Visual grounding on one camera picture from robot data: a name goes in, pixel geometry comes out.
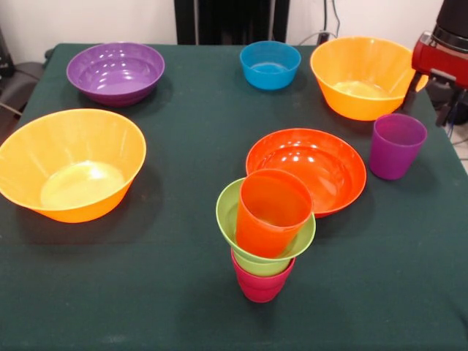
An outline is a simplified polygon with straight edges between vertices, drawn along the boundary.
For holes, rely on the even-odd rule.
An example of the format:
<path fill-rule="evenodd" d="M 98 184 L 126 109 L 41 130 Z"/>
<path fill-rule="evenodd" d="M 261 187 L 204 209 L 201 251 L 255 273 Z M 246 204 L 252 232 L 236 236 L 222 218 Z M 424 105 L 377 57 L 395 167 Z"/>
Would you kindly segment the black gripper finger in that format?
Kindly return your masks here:
<path fill-rule="evenodd" d="M 461 98 L 461 89 L 457 88 L 453 92 L 449 102 L 444 104 L 439 110 L 439 112 L 437 113 L 437 119 L 436 119 L 437 127 L 445 127 L 447 123 L 453 120 L 453 114 L 456 113 L 460 98 Z"/>
<path fill-rule="evenodd" d="M 405 94 L 405 98 L 403 101 L 403 109 L 404 110 L 411 110 L 413 102 L 415 101 L 416 98 L 416 88 L 419 83 L 419 72 L 415 71 L 415 74 L 409 84 L 409 87 L 407 89 L 407 92 Z"/>

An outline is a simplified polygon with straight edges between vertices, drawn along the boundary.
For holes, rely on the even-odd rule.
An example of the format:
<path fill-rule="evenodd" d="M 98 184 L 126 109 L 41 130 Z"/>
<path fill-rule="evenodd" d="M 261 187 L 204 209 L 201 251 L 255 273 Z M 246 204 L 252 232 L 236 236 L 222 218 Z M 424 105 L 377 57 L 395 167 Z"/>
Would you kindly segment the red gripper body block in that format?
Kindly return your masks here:
<path fill-rule="evenodd" d="M 412 52 L 412 68 L 422 75 L 439 75 L 467 89 L 467 38 L 441 31 L 442 38 L 423 32 Z"/>

